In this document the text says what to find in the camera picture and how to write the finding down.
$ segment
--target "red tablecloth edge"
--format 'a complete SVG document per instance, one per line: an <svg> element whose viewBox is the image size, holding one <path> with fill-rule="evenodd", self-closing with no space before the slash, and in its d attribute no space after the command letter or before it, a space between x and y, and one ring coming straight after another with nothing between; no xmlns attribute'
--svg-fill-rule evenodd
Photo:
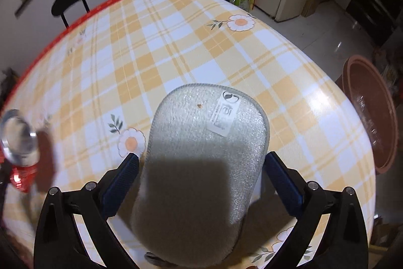
<svg viewBox="0 0 403 269"><path fill-rule="evenodd" d="M12 91L10 92L9 96L7 97L3 109L6 107L7 103L9 100L13 97L14 93L17 91L18 87L20 84L25 80L27 75L31 72L31 70L35 67L35 65L41 60L43 56L46 55L47 52L49 52L55 44L57 44L64 36L66 36L71 30L77 28L81 23L84 21L88 20L90 17L94 16L98 12L104 10L108 6L111 6L115 4L116 2L119 2L121 0L107 0L106 2L103 2L102 4L98 5L96 8L93 8L91 11L86 13L84 16L80 17L77 21L75 21L71 26L69 26L66 30L64 30L61 34L59 34L48 46L45 47L45 49L35 58L35 60L31 63L31 65L27 68L27 70L24 72L24 74L19 78L17 84L13 87Z"/></svg>

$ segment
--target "plaid tablecloth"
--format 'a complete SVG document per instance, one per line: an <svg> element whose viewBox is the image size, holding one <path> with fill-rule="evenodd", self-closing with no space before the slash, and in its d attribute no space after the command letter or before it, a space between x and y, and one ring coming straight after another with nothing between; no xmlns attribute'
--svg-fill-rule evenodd
<svg viewBox="0 0 403 269"><path fill-rule="evenodd" d="M110 0L44 50L7 108L20 109L37 129L48 127L54 185L77 190L128 152L140 155L159 103L193 82L231 86L257 100L270 122L269 150L324 188L354 187L370 236L374 163L352 104L286 38L224 0ZM33 190L27 201L14 187L7 190L5 223L30 250L44 198ZM250 206L241 241L221 267L263 267L287 238L295 220L277 209L277 196L266 201ZM314 254L327 219L301 262ZM108 220L136 263L152 267L126 221ZM77 222L90 256L101 263L79 216Z"/></svg>

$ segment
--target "tile floor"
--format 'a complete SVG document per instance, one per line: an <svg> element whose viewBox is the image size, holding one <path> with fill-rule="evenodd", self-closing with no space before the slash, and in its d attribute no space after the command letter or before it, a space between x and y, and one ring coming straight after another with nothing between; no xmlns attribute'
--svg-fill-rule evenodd
<svg viewBox="0 0 403 269"><path fill-rule="evenodd" d="M281 33L336 80L354 54L370 59L374 44L368 34L333 1L322 3L307 18L280 23L255 6L251 14Z"/></svg>

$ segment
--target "white flower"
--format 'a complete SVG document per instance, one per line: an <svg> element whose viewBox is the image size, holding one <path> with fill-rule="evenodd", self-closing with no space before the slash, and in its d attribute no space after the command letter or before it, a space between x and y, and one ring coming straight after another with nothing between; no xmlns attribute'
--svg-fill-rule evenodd
<svg viewBox="0 0 403 269"><path fill-rule="evenodd" d="M247 31L253 28L255 21L249 16L232 15L227 22L228 28L232 31Z"/></svg>
<svg viewBox="0 0 403 269"><path fill-rule="evenodd" d="M50 119L52 118L52 116L48 113L46 113L45 110L42 110L39 114L39 118L36 121L35 127L37 128L37 130L40 129L48 129L50 128Z"/></svg>
<svg viewBox="0 0 403 269"><path fill-rule="evenodd" d="M280 234L277 235L277 239L279 242L273 244L273 252L279 251L291 231L293 230L294 227L290 227L289 229L282 231Z"/></svg>
<svg viewBox="0 0 403 269"><path fill-rule="evenodd" d="M140 158L146 150L146 138L140 130L128 128L119 136L118 150L122 158L129 153L134 153Z"/></svg>

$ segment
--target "screw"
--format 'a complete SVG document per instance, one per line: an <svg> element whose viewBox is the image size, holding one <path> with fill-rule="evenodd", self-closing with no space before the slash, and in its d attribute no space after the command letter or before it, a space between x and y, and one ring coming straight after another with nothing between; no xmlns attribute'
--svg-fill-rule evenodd
<svg viewBox="0 0 403 269"><path fill-rule="evenodd" d="M89 183L85 184L85 189L86 190L93 190L96 186L97 186L97 184L95 182L89 182Z"/></svg>
<svg viewBox="0 0 403 269"><path fill-rule="evenodd" d="M308 187L311 190L317 190L319 188L319 185L316 182L308 182Z"/></svg>
<svg viewBox="0 0 403 269"><path fill-rule="evenodd" d="M57 187L52 187L52 188L49 190L49 195L54 195L54 194L56 194L58 191L59 191L59 190L58 190Z"/></svg>
<svg viewBox="0 0 403 269"><path fill-rule="evenodd" d="M354 195L354 188L352 187L346 187L346 192L349 195Z"/></svg>

